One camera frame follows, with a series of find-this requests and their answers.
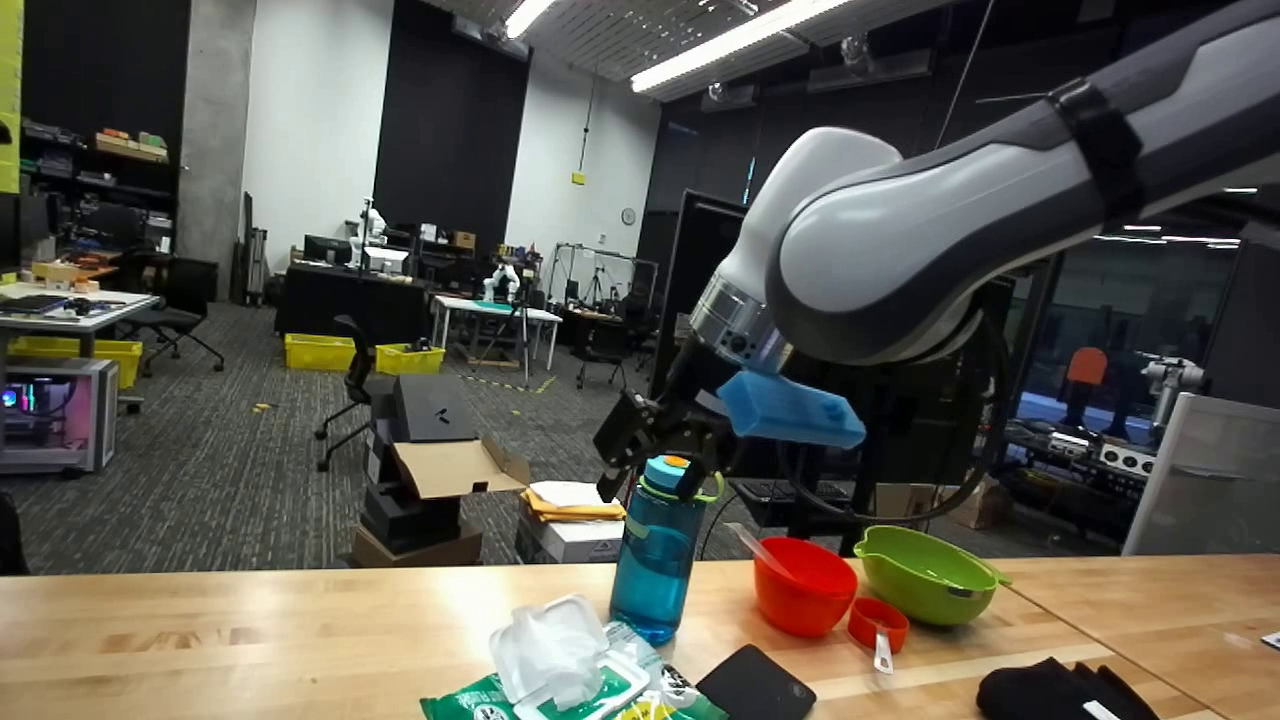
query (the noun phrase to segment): red bowl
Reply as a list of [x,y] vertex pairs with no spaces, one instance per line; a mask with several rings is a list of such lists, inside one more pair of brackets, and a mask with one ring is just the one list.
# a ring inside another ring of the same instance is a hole
[[874,632],[883,632],[889,650],[900,651],[911,638],[911,620],[900,608],[864,595],[847,612],[847,638],[860,640],[864,650],[874,650]]
[[783,573],[755,556],[755,612],[780,632],[826,638],[855,595],[844,556],[795,538],[769,538],[762,551]]

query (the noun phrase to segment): wooden tabletop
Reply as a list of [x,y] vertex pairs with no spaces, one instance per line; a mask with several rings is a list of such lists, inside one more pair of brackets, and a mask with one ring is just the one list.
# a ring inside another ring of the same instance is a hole
[[[1056,569],[1010,563],[1027,584]],[[607,588],[607,563],[0,579],[0,715],[420,715],[420,697],[492,674],[512,608],[582,595],[604,616]],[[1018,594],[971,630],[915,632],[879,687],[844,630],[820,644],[769,630],[752,563],[700,563],[667,655],[700,680],[740,644],[806,680],[812,715],[976,715],[984,674],[1043,655],[1114,668],[1158,715],[1206,715]]]
[[596,308],[564,308],[564,318],[596,322],[596,325],[623,325],[623,318],[596,314]]
[[1280,556],[999,563],[1018,595],[1224,715],[1280,715]]

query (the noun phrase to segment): blue water bottle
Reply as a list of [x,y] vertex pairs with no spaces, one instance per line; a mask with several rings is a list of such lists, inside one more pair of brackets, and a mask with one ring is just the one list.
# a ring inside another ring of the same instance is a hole
[[612,578],[607,616],[623,620],[652,650],[672,644],[691,573],[700,502],[678,502],[683,455],[652,455],[628,497],[623,551]]

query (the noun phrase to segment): green bowl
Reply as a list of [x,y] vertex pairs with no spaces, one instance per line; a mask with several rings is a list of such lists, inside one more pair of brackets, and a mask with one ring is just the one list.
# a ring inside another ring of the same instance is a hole
[[897,523],[870,523],[855,561],[879,601],[938,630],[976,620],[999,588],[990,563]]

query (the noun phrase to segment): black phone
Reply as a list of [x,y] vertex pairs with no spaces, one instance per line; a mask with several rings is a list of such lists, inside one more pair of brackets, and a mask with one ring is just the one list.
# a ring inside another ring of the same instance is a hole
[[755,644],[724,655],[694,687],[728,715],[803,720],[817,704],[812,687]]

